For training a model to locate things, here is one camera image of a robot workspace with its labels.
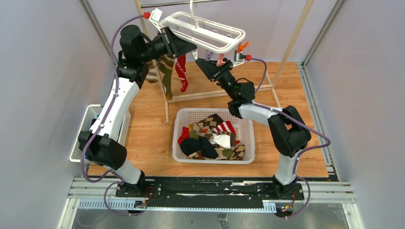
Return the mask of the olive green striped sock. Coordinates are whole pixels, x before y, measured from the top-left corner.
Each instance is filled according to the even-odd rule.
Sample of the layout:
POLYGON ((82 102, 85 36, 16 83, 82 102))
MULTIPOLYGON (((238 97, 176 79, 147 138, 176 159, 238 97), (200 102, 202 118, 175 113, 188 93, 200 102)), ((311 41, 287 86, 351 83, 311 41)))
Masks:
POLYGON ((160 58, 159 72, 162 76, 162 83, 164 87, 165 97, 167 100, 171 100, 173 97, 171 90, 171 77, 174 67, 174 57, 170 55, 163 55, 160 58))

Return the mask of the red christmas sock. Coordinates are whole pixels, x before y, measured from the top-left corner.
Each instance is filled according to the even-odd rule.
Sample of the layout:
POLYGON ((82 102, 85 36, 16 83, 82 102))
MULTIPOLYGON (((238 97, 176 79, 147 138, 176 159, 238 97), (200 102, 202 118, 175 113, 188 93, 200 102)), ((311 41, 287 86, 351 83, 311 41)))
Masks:
POLYGON ((186 92, 188 88, 187 71, 186 71, 186 55, 179 56, 175 63, 175 70, 180 79, 182 93, 186 92))

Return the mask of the white plastic clip hanger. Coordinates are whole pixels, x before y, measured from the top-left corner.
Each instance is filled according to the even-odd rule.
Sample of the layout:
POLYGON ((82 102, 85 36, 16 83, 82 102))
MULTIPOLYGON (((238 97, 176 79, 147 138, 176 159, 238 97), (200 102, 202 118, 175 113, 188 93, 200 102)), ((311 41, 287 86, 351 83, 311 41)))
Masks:
POLYGON ((231 51, 245 39, 242 29, 196 16, 193 4, 188 2, 189 12, 177 11, 161 19, 159 27, 170 27, 178 37, 217 54, 231 51))

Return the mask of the brown striped sock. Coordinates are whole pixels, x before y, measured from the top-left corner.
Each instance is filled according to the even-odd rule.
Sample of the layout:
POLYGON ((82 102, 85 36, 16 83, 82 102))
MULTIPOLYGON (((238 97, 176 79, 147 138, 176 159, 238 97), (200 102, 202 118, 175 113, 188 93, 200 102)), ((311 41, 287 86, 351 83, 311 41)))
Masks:
POLYGON ((148 83, 157 83, 160 81, 160 74, 157 71, 159 63, 159 61, 147 62, 149 72, 146 76, 146 81, 148 83))

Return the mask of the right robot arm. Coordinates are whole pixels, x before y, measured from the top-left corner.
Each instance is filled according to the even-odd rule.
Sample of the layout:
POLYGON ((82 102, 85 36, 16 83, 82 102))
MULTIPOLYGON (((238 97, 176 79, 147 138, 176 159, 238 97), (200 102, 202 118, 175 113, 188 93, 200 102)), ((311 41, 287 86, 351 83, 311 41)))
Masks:
POLYGON ((256 103, 254 83, 247 79, 236 79, 231 73, 233 63, 228 59, 221 66, 215 61, 202 58, 195 60, 195 63, 209 81, 215 82, 230 97, 228 110, 231 115, 269 128, 275 148, 280 154, 270 191, 277 198, 286 198, 292 193, 298 179, 296 170, 299 154, 311 140, 311 133, 297 109, 290 105, 279 108, 256 103))

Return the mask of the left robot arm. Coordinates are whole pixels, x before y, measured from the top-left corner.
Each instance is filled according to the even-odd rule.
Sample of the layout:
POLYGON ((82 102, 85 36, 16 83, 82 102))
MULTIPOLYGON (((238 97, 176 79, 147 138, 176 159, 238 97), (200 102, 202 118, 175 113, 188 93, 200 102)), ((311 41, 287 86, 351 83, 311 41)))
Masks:
POLYGON ((164 55, 178 57, 196 50, 196 44, 177 36, 169 27, 154 39, 149 39, 136 25, 121 25, 113 35, 120 37, 122 50, 115 62, 115 53, 110 51, 114 69, 112 90, 99 117, 88 131, 78 135, 81 172, 84 178, 96 183, 104 178, 90 179, 84 162, 89 160, 106 167, 120 179, 120 186, 136 197, 146 193, 145 174, 136 168, 127 157, 127 149, 118 142, 118 135, 129 105, 138 94, 149 72, 148 62, 164 55))

